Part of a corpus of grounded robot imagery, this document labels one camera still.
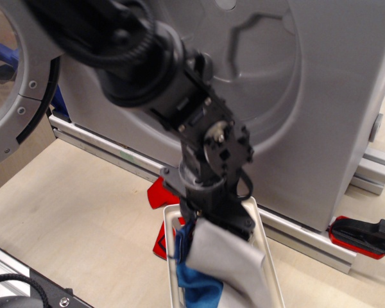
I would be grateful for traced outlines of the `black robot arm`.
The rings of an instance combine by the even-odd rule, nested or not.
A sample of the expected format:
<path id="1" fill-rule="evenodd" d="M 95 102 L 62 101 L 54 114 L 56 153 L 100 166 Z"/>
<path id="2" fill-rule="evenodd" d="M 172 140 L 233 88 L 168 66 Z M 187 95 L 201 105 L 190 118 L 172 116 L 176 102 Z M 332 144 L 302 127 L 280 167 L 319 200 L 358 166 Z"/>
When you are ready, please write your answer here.
<path id="1" fill-rule="evenodd" d="M 243 166 L 253 149 L 246 126 L 211 87 L 209 63 L 185 48 L 144 1 L 27 1 L 52 40 L 92 67 L 104 96 L 143 111 L 180 140 L 182 160 L 165 167 L 163 185 L 186 221 L 203 217 L 242 239 L 255 222 L 237 187 L 253 185 Z"/>

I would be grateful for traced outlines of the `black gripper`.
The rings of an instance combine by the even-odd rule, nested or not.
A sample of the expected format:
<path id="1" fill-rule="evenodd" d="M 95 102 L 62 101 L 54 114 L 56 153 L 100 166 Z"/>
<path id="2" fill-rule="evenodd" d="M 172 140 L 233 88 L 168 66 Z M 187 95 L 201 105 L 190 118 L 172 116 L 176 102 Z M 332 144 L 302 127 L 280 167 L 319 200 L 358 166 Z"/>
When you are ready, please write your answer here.
<path id="1" fill-rule="evenodd" d="M 253 192 L 246 173 L 242 174 L 248 188 L 244 196 L 237 195 L 237 183 L 230 191 L 226 179 L 203 162 L 198 167 L 186 162 L 178 167 L 163 167 L 160 176 L 164 179 L 163 186 L 180 198 L 181 213 L 187 221 L 200 216 L 245 241 L 252 236 L 255 221 L 242 206 Z"/>

